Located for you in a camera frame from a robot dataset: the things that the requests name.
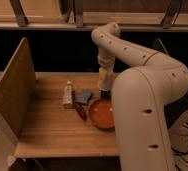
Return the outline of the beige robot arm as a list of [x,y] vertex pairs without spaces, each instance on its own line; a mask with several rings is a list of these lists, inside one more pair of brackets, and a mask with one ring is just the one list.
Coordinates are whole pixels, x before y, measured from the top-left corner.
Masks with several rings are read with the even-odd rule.
[[91,33],[105,70],[99,87],[111,90],[122,171],[176,171],[164,107],[188,91],[188,68],[153,49],[120,38],[109,23]]

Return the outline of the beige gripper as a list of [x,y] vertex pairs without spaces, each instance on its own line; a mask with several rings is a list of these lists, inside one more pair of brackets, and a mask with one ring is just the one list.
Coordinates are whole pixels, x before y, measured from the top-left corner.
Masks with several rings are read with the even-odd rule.
[[99,68],[98,85],[102,91],[109,91],[113,84],[113,72],[103,67]]

